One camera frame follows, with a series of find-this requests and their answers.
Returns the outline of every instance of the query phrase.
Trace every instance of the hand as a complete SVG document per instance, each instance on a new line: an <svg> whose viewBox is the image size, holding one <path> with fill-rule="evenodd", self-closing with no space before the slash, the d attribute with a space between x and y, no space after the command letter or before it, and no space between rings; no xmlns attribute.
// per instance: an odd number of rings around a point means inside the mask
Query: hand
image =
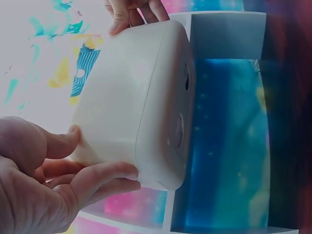
<svg viewBox="0 0 312 234"><path fill-rule="evenodd" d="M105 8L114 17L110 34L115 35L131 26L144 24L137 11L140 9L147 23L169 20L161 0L104 0Z"/></svg>
<svg viewBox="0 0 312 234"><path fill-rule="evenodd" d="M17 117L0 118L0 233L64 232L83 207L140 189L128 163L84 167L64 159L79 139L77 126L55 135Z"/></svg>

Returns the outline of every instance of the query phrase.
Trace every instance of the blue striped shape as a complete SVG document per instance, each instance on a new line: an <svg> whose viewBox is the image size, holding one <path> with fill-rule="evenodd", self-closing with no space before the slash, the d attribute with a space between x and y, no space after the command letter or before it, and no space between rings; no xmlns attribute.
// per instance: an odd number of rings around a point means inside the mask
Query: blue striped shape
<svg viewBox="0 0 312 234"><path fill-rule="evenodd" d="M82 47L77 60L77 72L79 69L84 70L83 77L74 77L73 89L70 97L76 97L81 94L84 84L93 68L95 61L98 58L100 50L90 50L86 47Z"/></svg>

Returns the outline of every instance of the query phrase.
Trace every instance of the fingernail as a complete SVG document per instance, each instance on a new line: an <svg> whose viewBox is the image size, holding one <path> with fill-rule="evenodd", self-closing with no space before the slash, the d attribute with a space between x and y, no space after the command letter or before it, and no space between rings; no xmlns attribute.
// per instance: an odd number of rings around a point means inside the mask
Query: fingernail
<svg viewBox="0 0 312 234"><path fill-rule="evenodd" d="M127 176L126 178L129 179L129 180L137 180L138 176L133 174L133 175Z"/></svg>
<svg viewBox="0 0 312 234"><path fill-rule="evenodd" d="M68 133L74 133L77 129L77 125L73 124L72 126L69 127Z"/></svg>
<svg viewBox="0 0 312 234"><path fill-rule="evenodd" d="M116 22L113 23L113 25L110 27L109 31L115 31L118 28L118 24Z"/></svg>

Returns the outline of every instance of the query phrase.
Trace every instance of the white plastic device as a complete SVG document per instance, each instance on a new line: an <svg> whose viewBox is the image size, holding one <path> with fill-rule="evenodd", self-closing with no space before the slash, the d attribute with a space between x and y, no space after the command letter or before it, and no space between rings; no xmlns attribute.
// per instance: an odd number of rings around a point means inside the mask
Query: white plastic device
<svg viewBox="0 0 312 234"><path fill-rule="evenodd" d="M104 42L72 123L82 140L71 160L126 161L143 187L176 190L185 177L195 66L182 24L124 30Z"/></svg>

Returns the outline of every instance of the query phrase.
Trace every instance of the circular port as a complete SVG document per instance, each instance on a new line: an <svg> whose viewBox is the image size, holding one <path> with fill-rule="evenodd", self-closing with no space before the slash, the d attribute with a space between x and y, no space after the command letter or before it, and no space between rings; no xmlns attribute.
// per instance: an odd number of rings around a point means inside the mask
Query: circular port
<svg viewBox="0 0 312 234"><path fill-rule="evenodd" d="M178 148L181 146L183 140L183 125L182 115L179 114L175 122L175 145Z"/></svg>
<svg viewBox="0 0 312 234"><path fill-rule="evenodd" d="M187 64L184 64L184 76L186 78L185 81L185 90L189 90L189 84L190 84L190 75L189 75L189 68L187 67Z"/></svg>
<svg viewBox="0 0 312 234"><path fill-rule="evenodd" d="M187 78L186 78L186 82L185 82L185 90L188 91L189 90L189 73L187 73Z"/></svg>

